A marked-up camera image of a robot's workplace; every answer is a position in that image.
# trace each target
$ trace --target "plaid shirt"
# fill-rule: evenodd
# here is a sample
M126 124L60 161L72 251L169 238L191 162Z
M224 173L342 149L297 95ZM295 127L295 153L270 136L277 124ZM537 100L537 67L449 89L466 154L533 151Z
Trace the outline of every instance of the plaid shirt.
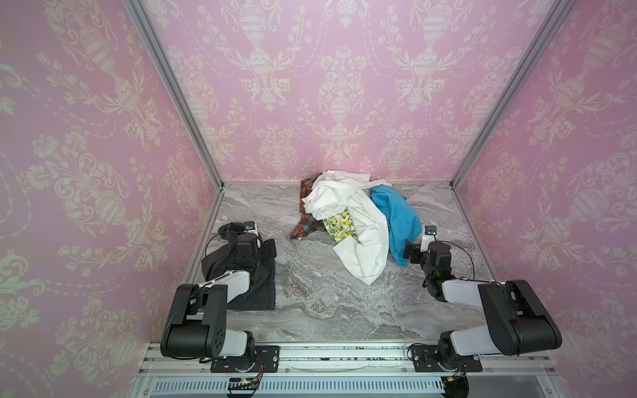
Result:
M299 221L296 227L292 229L290 239L305 238L310 234L310 232L316 231L317 229L322 230L324 228L322 222L316 221L311 214L305 213L305 210L303 209L303 198L312 192L312 185L320 175L321 174L315 174L312 177L301 181L301 195L299 198L299 211L302 213L301 221Z

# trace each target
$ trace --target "vent grille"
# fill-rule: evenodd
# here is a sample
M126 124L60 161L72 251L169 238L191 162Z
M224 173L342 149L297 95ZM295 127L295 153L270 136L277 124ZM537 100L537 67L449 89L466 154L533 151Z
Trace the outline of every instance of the vent grille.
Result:
M238 383L229 383L227 376L197 378L158 378L153 396L179 393L188 394L224 394L228 387ZM442 394L445 392L440 377L286 377L265 376L258 389L259 394Z

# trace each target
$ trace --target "wire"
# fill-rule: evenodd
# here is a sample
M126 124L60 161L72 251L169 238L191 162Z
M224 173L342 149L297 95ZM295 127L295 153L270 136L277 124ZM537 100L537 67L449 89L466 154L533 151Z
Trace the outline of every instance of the wire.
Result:
M246 232L243 232L243 231L241 231L241 232L240 232L240 231L224 231L224 232L221 232L221 233L222 233L222 234L244 234L244 233L246 233ZM213 235L213 236L212 236L212 237L208 240L208 243L206 243L206 248L205 248L205 250L204 250L204 252L203 252L204 257L206 257L206 252L208 251L208 246L210 245L210 242L212 242L212 240L213 240L213 239L215 239L217 236L219 236L219 234L214 234L214 235Z
M234 387L228 387L228 392L229 392L228 395L236 395L236 394L233 394L233 391L248 390L248 388L246 387L250 387L252 384L254 384L255 380L257 380L257 386L254 387L254 389L252 390L252 394L250 394L248 398L251 398L254 395L254 393L257 392L257 390L259 389L259 386L261 385L261 380L263 379L264 370L266 368L265 365L263 364L263 360L261 359L261 357L257 357L257 359L261 363L261 368L259 369L259 373L257 373L257 376L251 379L248 385L237 385Z
M467 256L469 256L469 260L471 260L471 269L473 270L473 276L471 277L471 279L474 280L476 278L476 266L474 265L473 258L471 258L471 255L469 254L469 252L467 252L465 249L460 247L460 245L458 245L457 243L453 243L453 242L450 242L450 241L437 241L437 242L451 243L452 245L454 245L458 249L460 249L463 252L467 253Z

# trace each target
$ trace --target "pink damask wallpaper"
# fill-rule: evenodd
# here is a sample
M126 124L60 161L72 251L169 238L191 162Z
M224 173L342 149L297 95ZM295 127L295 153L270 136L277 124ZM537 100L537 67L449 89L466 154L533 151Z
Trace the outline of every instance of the pink damask wallpaper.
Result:
M637 1L577 1L460 189L499 276L561 328L573 398L634 396L636 99Z
M225 181L448 181L552 3L143 0Z
M0 396L127 397L214 189L121 1L0 9Z

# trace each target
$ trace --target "blue cloth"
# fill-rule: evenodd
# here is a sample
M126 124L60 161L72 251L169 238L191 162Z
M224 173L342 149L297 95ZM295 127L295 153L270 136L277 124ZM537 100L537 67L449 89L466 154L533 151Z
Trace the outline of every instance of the blue cloth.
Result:
M414 242L422 234L420 218L416 211L407 203L406 197L385 185L369 189L371 200L387 217L389 227L389 249L399 266L409 263L403 258L404 240Z

